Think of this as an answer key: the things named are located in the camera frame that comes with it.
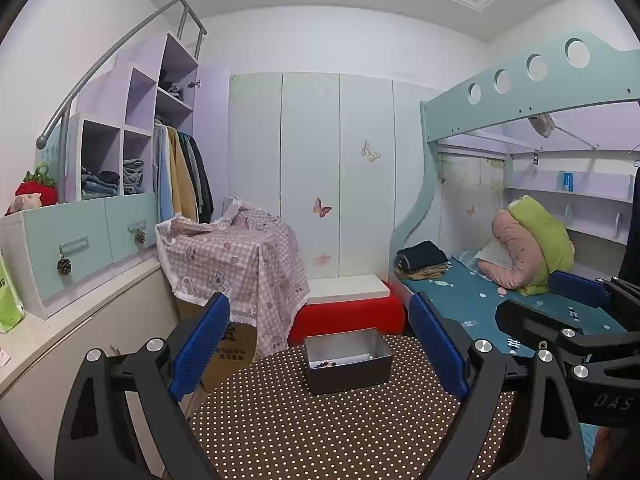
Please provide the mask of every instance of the pink pillow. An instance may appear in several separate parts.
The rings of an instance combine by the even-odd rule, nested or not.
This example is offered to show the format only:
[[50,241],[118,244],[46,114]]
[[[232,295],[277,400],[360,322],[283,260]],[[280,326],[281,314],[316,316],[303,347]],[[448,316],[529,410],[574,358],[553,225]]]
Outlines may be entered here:
[[538,242],[508,211],[496,213],[494,236],[507,246],[513,269],[480,260],[478,268],[485,276],[504,288],[520,288],[532,282],[537,285],[538,281],[544,280],[546,264]]

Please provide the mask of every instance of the red cushion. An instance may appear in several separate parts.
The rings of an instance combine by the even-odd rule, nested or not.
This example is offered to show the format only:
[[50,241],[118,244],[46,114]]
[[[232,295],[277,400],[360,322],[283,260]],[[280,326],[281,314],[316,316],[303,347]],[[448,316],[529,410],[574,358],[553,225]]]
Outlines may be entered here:
[[377,328],[381,334],[401,334],[404,329],[402,301],[390,294],[388,298],[373,300],[305,305],[296,315],[288,341],[290,346],[295,346],[310,335],[363,328]]

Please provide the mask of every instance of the red stuffed toy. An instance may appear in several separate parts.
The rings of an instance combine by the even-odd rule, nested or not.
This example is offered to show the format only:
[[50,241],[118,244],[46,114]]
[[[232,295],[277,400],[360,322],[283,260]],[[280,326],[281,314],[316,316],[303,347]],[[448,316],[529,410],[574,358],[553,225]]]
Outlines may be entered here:
[[[58,192],[56,191],[56,181],[47,176],[49,173],[49,165],[46,162],[41,162],[36,166],[33,174],[27,171],[27,175],[24,180],[18,186],[14,196],[30,195],[33,193],[40,193],[40,202],[43,206],[54,205],[58,203]],[[5,216],[11,214],[7,209]]]

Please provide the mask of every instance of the pine cone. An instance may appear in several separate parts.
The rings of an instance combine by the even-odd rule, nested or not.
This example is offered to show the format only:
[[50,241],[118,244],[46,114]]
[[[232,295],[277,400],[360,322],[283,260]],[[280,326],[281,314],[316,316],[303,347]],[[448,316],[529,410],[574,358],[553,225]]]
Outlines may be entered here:
[[142,245],[146,242],[146,233],[144,231],[138,231],[136,233],[136,243]]
[[58,260],[58,273],[60,276],[71,274],[71,260],[69,258],[60,258]]

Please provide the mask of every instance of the metal tray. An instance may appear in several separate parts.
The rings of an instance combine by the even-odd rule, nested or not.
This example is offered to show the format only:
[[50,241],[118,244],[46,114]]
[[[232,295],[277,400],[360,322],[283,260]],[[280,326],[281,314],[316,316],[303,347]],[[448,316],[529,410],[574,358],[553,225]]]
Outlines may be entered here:
[[[313,394],[386,383],[393,351],[375,328],[305,337],[306,378]],[[335,363],[324,367],[320,364]]]

